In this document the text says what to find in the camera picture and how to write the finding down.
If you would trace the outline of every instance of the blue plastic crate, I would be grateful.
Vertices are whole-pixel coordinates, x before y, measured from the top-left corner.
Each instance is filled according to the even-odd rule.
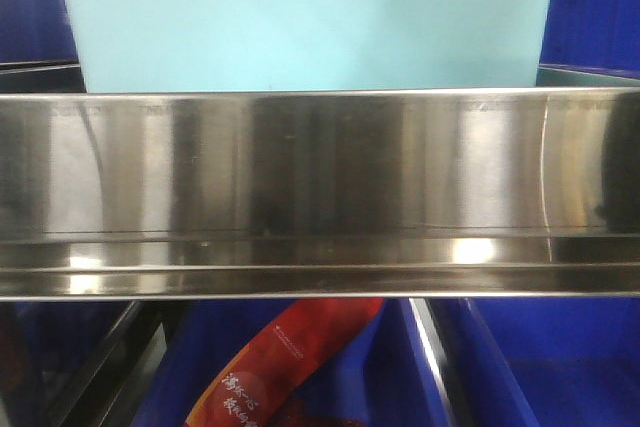
[[[0,63],[76,58],[64,0],[0,0]]]
[[[551,0],[541,60],[640,70],[640,0]]]
[[[640,425],[640,299],[438,304],[481,426]]]
[[[78,369],[126,302],[28,302],[17,305],[29,349],[43,371]]]
[[[290,302],[198,302],[163,359],[133,427],[181,427],[214,377]],[[406,300],[387,301],[296,396],[312,415],[357,419],[367,427],[449,425]]]

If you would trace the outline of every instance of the stainless steel shelf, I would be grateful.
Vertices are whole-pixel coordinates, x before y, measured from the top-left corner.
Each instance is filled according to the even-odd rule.
[[[640,89],[0,96],[0,298],[640,293]]]

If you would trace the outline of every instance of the reflective metal surface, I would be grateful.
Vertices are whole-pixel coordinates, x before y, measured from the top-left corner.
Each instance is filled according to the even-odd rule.
[[[640,293],[639,109],[639,89],[0,96],[0,297]]]

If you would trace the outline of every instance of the plastic container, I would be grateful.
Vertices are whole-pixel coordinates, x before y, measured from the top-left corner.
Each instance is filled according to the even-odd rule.
[[[28,302],[17,305],[32,355],[42,371],[77,370],[126,302]]]
[[[0,63],[75,58],[64,0],[0,0]]]
[[[549,0],[67,0],[91,92],[533,86]]]
[[[542,61],[640,70],[640,0],[551,0]]]
[[[219,371],[289,303],[198,302],[170,345],[132,426],[181,427]],[[295,395],[313,415],[360,420],[367,427],[449,425],[406,300],[387,301],[360,336]]]
[[[481,426],[636,427],[640,299],[438,304]]]

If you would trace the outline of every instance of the metal rack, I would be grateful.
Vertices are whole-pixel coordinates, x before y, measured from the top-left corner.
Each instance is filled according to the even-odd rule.
[[[51,84],[0,73],[48,85],[0,96],[2,300],[640,293],[640,89],[87,96],[51,93],[81,89],[77,66],[39,69]],[[171,311],[132,303],[54,424],[130,415]],[[443,401],[472,425],[415,311]]]

